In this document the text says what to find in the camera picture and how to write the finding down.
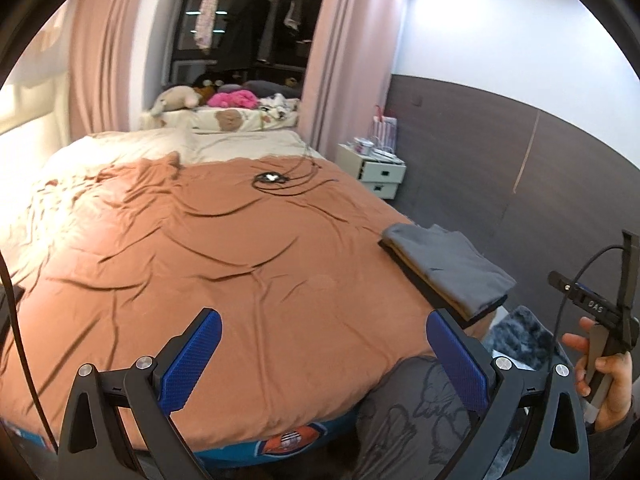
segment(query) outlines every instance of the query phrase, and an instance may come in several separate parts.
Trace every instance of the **pink curtain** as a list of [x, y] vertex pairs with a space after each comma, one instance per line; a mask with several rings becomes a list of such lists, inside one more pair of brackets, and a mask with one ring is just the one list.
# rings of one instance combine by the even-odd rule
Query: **pink curtain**
[[77, 0], [70, 49], [71, 139], [129, 129], [129, 68], [140, 0]]
[[333, 159], [340, 142], [366, 136], [384, 105], [404, 0], [324, 0], [310, 54], [300, 134]]

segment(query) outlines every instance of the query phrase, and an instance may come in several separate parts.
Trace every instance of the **beige plush toy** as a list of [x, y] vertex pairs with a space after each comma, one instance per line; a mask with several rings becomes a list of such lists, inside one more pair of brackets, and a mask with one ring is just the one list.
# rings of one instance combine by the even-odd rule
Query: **beige plush toy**
[[152, 117], [159, 117], [164, 112], [196, 108], [197, 106], [200, 106], [200, 95], [193, 88], [174, 86], [158, 96], [150, 113]]

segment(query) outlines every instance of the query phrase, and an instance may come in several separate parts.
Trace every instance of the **drawer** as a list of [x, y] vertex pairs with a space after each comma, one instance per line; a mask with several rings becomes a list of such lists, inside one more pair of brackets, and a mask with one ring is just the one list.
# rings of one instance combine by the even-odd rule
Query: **drawer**
[[398, 191], [398, 184], [390, 184], [388, 182], [363, 182], [362, 185], [375, 196], [384, 200], [395, 198], [396, 191]]
[[365, 162], [360, 173], [363, 182], [388, 182], [400, 184], [404, 178], [406, 166], [399, 164], [383, 164], [380, 162]]

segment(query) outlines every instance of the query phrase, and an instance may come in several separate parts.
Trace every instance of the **person's arm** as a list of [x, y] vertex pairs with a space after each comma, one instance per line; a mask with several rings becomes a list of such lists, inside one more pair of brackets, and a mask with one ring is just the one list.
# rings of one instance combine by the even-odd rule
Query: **person's arm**
[[[587, 332], [594, 324], [595, 322], [587, 317], [580, 320], [580, 326]], [[562, 342], [584, 354], [575, 365], [575, 388], [579, 395], [586, 397], [591, 391], [584, 381], [589, 340], [575, 334], [565, 334]], [[616, 465], [615, 459], [624, 448], [634, 420], [631, 409], [632, 369], [631, 355], [628, 352], [596, 360], [596, 370], [610, 374], [613, 380], [595, 424], [587, 428], [591, 480], [605, 480]]]

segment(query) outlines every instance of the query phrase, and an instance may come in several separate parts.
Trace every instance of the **bed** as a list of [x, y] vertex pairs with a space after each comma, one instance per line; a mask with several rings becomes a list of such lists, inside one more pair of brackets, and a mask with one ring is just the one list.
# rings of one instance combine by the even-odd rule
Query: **bed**
[[247, 110], [246, 108], [211, 108], [203, 106], [193, 110], [165, 112], [157, 118], [149, 112], [142, 114], [142, 129], [193, 128], [208, 132], [261, 132], [293, 128], [300, 115], [298, 99], [286, 100], [287, 110]]
[[[256, 174], [313, 166], [295, 194], [252, 187]], [[395, 222], [408, 220], [292, 131], [162, 128], [63, 148], [0, 233], [27, 290], [24, 345], [54, 432], [82, 364], [118, 369], [155, 355], [203, 306], [225, 328], [172, 417], [191, 449], [258, 453], [255, 442], [293, 428], [330, 428], [324, 421], [341, 420], [399, 360], [430, 352], [431, 307], [377, 245]], [[468, 332], [481, 336], [489, 322]], [[42, 434], [11, 337], [0, 417]]]

